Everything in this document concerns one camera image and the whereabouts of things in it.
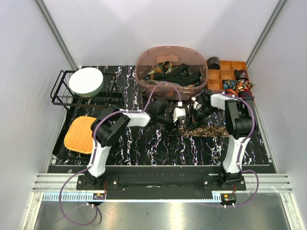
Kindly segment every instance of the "orange woven mat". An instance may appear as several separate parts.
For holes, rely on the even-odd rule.
[[[91,125],[95,120],[96,118],[90,116],[76,118],[65,136],[65,147],[75,152],[91,154],[93,150]]]

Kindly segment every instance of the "wooden compartment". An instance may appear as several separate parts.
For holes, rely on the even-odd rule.
[[[223,90],[223,80],[235,80],[234,70],[246,68],[244,61],[220,61],[220,69],[210,69],[206,88],[209,90]]]
[[[210,85],[211,90],[220,90],[223,88],[222,80],[208,80],[208,85]]]

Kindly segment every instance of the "colorful fabric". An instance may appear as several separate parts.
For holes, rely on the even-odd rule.
[[[228,94],[228,95],[234,95],[234,96],[237,97],[237,93],[233,89],[227,89],[227,90],[225,90],[225,93]]]
[[[249,90],[240,91],[238,93],[238,96],[241,98],[246,98],[246,97],[254,98],[252,92]]]
[[[168,73],[176,70],[177,68],[178,68],[178,66],[173,67],[173,64],[169,61],[159,63],[158,66],[153,67],[152,70],[149,73],[146,74],[146,78],[147,78],[147,80],[154,80],[155,74],[157,74],[157,73],[168,74]],[[190,71],[189,67],[186,65],[184,67],[184,69],[180,73],[178,73],[176,76],[178,76],[180,78],[186,78],[190,75],[191,75],[191,71]]]
[[[228,90],[236,90],[236,81],[235,80],[223,80],[223,89]]]
[[[238,92],[244,90],[251,90],[255,85],[247,79],[240,79],[236,81],[236,90]]]
[[[234,74],[235,74],[235,78],[237,81],[241,79],[248,80],[248,72],[245,69],[241,69],[241,70],[235,69]]]

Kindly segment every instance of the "metal floor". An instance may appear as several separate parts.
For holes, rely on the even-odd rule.
[[[249,198],[238,194],[237,203]],[[65,212],[80,202],[64,202]],[[201,203],[109,203],[99,206],[101,223],[79,227],[62,217],[58,202],[43,201],[35,230],[289,230],[282,200],[278,194],[257,194],[248,205],[236,208],[206,207]],[[69,217],[86,223],[94,217],[94,210],[82,207]]]

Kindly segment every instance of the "lid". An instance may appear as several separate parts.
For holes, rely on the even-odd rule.
[[[96,68],[83,68],[76,71],[69,79],[69,87],[75,93],[89,93],[96,90],[103,82],[102,72]]]

